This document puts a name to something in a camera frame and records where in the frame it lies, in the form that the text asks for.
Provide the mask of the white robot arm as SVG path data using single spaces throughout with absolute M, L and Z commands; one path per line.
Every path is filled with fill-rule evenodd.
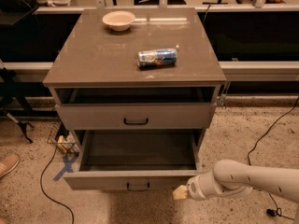
M 191 177 L 173 191 L 175 200 L 203 201 L 214 197 L 238 198 L 258 189 L 299 203 L 299 170 L 217 161 L 212 170 Z

